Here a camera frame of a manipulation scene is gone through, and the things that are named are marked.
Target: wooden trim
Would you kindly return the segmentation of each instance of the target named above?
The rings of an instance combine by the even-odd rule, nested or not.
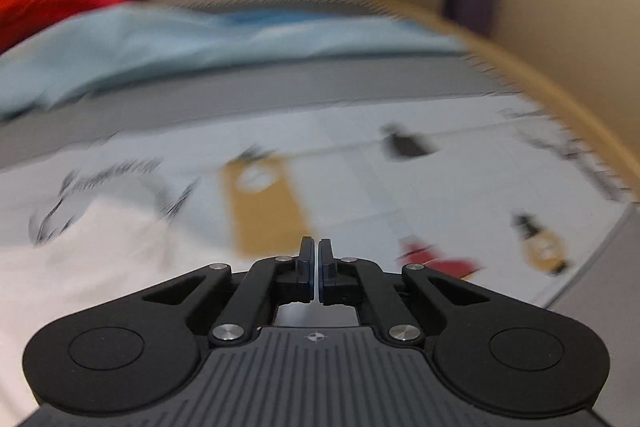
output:
[[[469,48],[471,54],[484,58],[503,73],[513,84],[546,109],[559,117],[574,134],[590,145],[609,168],[640,194],[640,161],[620,138],[591,110],[578,103],[566,90],[549,77],[535,70],[500,46],[472,32],[449,23],[430,10],[400,0],[374,0],[391,12],[412,19],[427,28],[455,35]]]

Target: purple object on wall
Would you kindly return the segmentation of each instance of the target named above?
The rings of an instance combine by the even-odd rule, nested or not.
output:
[[[442,15],[469,30],[488,37],[494,25],[497,0],[444,0]]]

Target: crosshair logo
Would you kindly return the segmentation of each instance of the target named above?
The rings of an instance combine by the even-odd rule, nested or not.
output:
[[[307,335],[305,338],[309,339],[311,342],[318,343],[318,342],[324,341],[326,338],[326,335],[320,333],[320,331],[314,331],[310,335]]]

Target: light blue blanket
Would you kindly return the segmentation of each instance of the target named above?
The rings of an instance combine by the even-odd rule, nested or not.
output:
[[[195,71],[313,57],[458,55],[455,38],[383,17],[210,15],[126,4],[68,19],[0,55],[0,115]]]

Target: silver screw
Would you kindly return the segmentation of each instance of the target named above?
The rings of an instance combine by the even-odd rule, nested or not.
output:
[[[398,324],[390,328],[389,336],[396,341],[414,341],[420,336],[420,330],[411,324]]]
[[[220,324],[213,328],[213,336],[219,341],[234,341],[244,335],[242,326],[237,324]]]

